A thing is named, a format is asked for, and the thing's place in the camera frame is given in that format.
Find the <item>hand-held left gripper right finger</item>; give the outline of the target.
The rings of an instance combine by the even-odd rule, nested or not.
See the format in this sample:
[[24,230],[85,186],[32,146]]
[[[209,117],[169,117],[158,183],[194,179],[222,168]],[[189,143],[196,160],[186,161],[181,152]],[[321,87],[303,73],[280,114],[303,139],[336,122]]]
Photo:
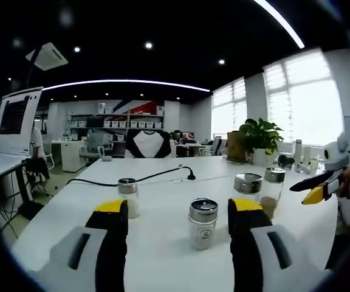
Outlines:
[[227,216],[234,291],[312,291],[328,273],[255,201],[230,198]]

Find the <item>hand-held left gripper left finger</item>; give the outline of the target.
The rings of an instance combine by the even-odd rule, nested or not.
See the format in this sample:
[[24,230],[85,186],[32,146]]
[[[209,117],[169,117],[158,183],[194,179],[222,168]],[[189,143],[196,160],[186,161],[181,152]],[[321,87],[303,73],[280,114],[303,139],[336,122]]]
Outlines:
[[36,280],[45,291],[124,291],[127,236],[128,202],[103,203],[50,249]]

